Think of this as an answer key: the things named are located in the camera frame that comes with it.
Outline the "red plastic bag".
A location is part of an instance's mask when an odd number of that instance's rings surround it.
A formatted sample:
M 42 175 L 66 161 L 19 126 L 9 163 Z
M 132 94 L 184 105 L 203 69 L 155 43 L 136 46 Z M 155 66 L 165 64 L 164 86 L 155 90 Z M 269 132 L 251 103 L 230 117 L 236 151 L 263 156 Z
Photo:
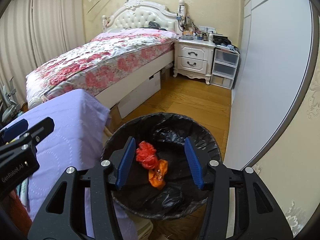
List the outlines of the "red plastic bag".
M 156 149 L 150 143 L 142 141 L 136 149 L 136 161 L 147 170 L 155 169 L 158 165 Z

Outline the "orange snack wrapper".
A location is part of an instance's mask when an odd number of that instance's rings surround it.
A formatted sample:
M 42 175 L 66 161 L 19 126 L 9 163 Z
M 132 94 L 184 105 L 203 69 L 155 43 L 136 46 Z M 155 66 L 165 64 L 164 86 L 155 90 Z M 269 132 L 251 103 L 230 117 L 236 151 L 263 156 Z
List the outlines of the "orange snack wrapper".
M 168 171 L 168 162 L 164 159 L 158 161 L 153 170 L 149 170 L 149 183 L 151 186 L 161 190 L 165 186 L 164 176 Z

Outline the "black lined trash bin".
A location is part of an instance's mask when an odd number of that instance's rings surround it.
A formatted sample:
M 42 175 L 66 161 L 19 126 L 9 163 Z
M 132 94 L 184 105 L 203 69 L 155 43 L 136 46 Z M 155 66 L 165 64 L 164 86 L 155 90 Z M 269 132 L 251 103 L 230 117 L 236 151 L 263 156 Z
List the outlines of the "black lined trash bin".
M 209 150 L 212 159 L 221 160 L 219 146 L 210 133 L 192 118 L 176 113 L 158 112 L 139 116 L 120 126 L 104 145 L 101 159 L 123 148 L 128 137 L 136 143 L 146 141 L 157 157 L 168 161 L 165 185 L 159 190 L 148 180 L 148 172 L 133 161 L 126 184 L 112 193 L 113 200 L 137 216 L 165 220 L 189 215 L 206 203 L 208 192 L 194 184 L 184 152 L 184 141 L 191 137 L 195 146 Z

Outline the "grey desk chair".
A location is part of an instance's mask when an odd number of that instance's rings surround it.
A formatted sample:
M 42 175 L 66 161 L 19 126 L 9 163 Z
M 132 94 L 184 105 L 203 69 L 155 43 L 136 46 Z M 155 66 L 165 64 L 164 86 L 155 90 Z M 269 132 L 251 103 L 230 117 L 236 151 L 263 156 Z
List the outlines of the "grey desk chair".
M 8 124 L 21 114 L 21 105 L 18 103 L 13 77 L 9 80 L 9 89 L 1 87 L 1 122 Z

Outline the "purple table cloth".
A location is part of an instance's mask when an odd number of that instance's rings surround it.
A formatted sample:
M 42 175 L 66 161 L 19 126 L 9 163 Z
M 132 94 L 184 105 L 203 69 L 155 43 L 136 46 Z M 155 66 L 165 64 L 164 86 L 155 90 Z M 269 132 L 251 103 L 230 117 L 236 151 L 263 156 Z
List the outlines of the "purple table cloth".
M 91 95 L 77 89 L 29 110 L 9 125 L 25 119 L 30 129 L 50 117 L 55 127 L 36 146 L 39 169 L 1 200 L 1 239 L 28 239 L 39 209 L 63 172 L 71 166 L 87 170 L 103 161 L 103 128 L 109 112 Z M 94 239 L 90 200 L 90 190 L 85 189 L 86 233 Z M 122 239 L 137 239 L 134 222 L 114 200 L 113 204 Z

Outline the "white under-bed box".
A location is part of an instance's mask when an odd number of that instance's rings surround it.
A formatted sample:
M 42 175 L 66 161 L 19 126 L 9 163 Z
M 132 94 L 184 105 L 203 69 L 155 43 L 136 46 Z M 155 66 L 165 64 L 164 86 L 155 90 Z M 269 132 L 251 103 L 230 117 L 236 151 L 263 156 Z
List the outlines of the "white under-bed box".
M 157 72 L 120 100 L 118 110 L 122 119 L 161 89 L 160 77 Z

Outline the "floral covered bed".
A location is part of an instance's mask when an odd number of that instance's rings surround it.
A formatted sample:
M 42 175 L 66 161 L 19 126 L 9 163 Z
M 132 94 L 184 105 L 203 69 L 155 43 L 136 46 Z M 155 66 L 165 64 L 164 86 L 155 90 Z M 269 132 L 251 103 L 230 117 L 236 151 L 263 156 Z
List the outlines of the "floral covered bed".
M 165 29 L 113 29 L 100 33 L 27 75 L 28 108 L 75 89 L 96 96 L 172 50 L 177 39 L 177 33 Z

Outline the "beige curtains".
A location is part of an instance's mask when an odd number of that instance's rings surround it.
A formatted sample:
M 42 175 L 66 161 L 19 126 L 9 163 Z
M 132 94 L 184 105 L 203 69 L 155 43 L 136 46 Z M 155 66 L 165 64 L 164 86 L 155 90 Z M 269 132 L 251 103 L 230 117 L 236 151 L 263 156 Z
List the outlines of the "beige curtains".
M 82 0 L 12 0 L 1 16 L 1 85 L 24 104 L 26 76 L 84 43 Z

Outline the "white wardrobe door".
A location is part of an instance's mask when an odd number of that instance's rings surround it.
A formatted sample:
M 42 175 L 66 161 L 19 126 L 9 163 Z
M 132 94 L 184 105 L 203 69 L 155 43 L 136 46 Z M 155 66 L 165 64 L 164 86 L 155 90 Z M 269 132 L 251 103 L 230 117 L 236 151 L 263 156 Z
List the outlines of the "white wardrobe door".
M 244 0 L 227 167 L 254 163 L 283 132 L 310 73 L 315 19 L 310 0 Z

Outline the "plastic drawer unit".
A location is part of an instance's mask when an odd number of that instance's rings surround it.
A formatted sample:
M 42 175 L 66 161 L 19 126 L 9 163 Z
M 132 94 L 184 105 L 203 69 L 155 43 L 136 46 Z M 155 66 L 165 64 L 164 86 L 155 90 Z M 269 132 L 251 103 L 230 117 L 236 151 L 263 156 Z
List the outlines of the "plastic drawer unit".
M 232 89 L 240 60 L 237 50 L 217 46 L 214 52 L 210 84 Z

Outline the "white nightstand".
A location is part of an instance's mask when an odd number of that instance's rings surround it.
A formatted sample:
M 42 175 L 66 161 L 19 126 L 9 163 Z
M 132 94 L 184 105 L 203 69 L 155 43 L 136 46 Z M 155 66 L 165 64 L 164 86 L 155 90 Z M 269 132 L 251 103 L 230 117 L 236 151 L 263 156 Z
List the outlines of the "white nightstand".
M 216 45 L 209 41 L 179 39 L 174 47 L 173 77 L 181 74 L 190 79 L 204 79 L 210 85 Z

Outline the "white tufted headboard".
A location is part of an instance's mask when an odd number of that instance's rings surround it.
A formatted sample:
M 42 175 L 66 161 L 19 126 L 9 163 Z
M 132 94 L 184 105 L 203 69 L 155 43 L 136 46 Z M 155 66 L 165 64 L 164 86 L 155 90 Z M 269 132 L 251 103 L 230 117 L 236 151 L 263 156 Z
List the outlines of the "white tufted headboard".
M 150 22 L 156 22 L 161 28 L 182 35 L 177 20 L 178 14 L 170 12 L 165 5 L 145 0 L 128 0 L 113 15 L 102 16 L 104 33 L 112 29 L 146 28 Z

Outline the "nightstand clutter items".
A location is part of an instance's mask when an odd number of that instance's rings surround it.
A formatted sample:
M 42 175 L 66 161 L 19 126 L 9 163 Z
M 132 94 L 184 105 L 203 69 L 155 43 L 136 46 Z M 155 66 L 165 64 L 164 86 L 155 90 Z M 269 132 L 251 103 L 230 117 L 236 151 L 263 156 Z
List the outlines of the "nightstand clutter items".
M 184 0 L 184 4 L 198 29 L 214 31 L 240 46 L 242 0 Z

